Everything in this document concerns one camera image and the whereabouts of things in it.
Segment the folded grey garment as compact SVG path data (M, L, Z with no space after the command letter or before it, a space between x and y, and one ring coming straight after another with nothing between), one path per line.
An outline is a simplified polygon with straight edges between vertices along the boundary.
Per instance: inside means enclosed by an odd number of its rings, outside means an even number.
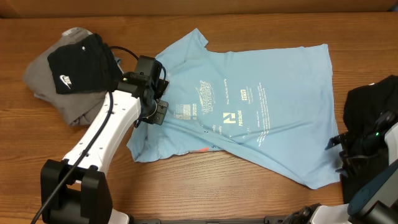
M63 116L64 121L70 126L91 124L98 114L108 91L69 95L58 94L47 57L57 48L75 44L91 34L95 33L81 27L66 30L53 46L30 63L23 77L24 83L34 92L34 95L56 107Z

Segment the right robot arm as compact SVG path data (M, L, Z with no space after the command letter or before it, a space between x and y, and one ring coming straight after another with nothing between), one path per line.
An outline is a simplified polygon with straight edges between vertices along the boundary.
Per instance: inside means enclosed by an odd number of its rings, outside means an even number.
M277 223L397 223L397 112L381 113L368 134L348 131L331 138L327 148L339 144L343 167L337 172L345 177L364 174L384 151L388 152L389 166L359 189L348 204L314 204Z

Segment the black t-shirt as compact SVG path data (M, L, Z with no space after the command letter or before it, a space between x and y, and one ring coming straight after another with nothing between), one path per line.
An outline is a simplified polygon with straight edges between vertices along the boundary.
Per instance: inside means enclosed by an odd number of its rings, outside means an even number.
M349 91L343 121L349 132L358 135L367 135L376 131L387 132L397 122L397 76L390 75L373 85ZM388 165L385 167L377 165L373 170L356 177L342 175L344 203L348 203L360 188Z

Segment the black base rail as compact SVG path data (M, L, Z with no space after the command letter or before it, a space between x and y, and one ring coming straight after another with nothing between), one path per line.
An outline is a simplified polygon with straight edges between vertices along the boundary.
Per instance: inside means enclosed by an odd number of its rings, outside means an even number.
M210 220L160 220L136 219L130 217L128 224L291 224L292 218L287 216L266 216L264 218L243 219L210 219Z

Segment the folded black Nike garment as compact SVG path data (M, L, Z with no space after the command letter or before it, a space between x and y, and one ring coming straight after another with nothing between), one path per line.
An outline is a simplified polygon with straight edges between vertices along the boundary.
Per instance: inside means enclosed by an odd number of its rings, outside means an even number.
M109 91L123 74L98 34L57 48L47 61L56 92L61 95Z

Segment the light blue printed t-shirt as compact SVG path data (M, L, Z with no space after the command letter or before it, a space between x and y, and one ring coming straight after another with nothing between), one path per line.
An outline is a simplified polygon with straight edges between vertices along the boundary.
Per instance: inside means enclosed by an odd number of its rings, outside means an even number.
M133 159L224 150L311 189L338 182L328 46L218 53L207 43L193 30L157 55L169 106L160 126L132 132Z

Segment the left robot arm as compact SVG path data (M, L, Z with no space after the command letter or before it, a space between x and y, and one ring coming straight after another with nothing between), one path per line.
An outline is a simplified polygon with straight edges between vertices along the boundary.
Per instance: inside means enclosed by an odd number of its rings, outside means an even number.
M161 99L169 81L128 72L107 92L97 117L61 161L49 159L40 173L42 206L33 222L133 223L113 207L106 174L130 126L161 125L168 104Z

